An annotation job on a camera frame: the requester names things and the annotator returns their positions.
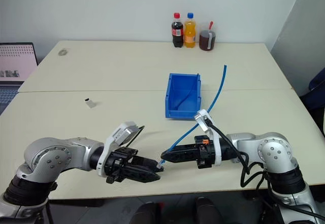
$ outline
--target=white table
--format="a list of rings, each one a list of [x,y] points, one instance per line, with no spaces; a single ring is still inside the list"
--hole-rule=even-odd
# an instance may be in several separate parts
[[[214,91],[202,91],[207,108]],[[91,98],[97,106],[84,103]],[[165,91],[79,91],[19,93],[0,117],[0,189],[4,191],[23,163],[28,144],[42,137],[88,137],[104,142],[123,121],[134,120],[144,131],[133,143],[139,155],[158,160],[193,121],[168,120]],[[325,174],[311,169],[325,165],[325,140],[291,89],[223,91],[211,111],[225,133],[279,132],[285,135],[309,184],[325,183]],[[194,143],[196,129],[182,144]],[[223,162],[220,167],[197,169],[195,162],[165,164],[161,180],[137,183],[125,180],[107,184],[95,171],[70,170],[60,175],[52,199],[106,198],[241,189],[241,165]],[[247,188],[255,188],[257,180]]]
[[[222,44],[206,52],[172,43],[61,41],[22,85],[20,92],[161,90],[169,73],[201,75],[202,90],[216,90],[223,65],[224,90],[290,89],[264,44]],[[65,56],[59,56],[66,49]]]

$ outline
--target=white wall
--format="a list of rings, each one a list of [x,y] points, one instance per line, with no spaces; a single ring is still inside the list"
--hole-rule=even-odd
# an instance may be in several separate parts
[[[32,41],[44,57],[58,40],[170,41],[174,12],[213,19],[221,42],[273,47],[295,0],[0,0],[0,41]]]
[[[297,94],[325,68],[325,0],[297,0],[271,54]]]

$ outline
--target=laptop keyboard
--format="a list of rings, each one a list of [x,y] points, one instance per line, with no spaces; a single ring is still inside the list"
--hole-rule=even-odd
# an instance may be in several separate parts
[[[0,89],[0,103],[8,104],[16,94],[18,94],[17,89]]]

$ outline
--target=blue plastic bin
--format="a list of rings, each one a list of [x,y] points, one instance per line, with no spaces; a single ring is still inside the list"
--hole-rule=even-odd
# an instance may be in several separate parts
[[[200,75],[171,73],[165,99],[166,118],[194,119],[200,107]]]

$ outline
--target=red straw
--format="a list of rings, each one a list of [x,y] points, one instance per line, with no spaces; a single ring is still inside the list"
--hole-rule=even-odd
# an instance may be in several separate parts
[[[210,26],[209,26],[209,29],[211,30],[212,28],[212,25],[213,25],[213,21],[210,22]]]

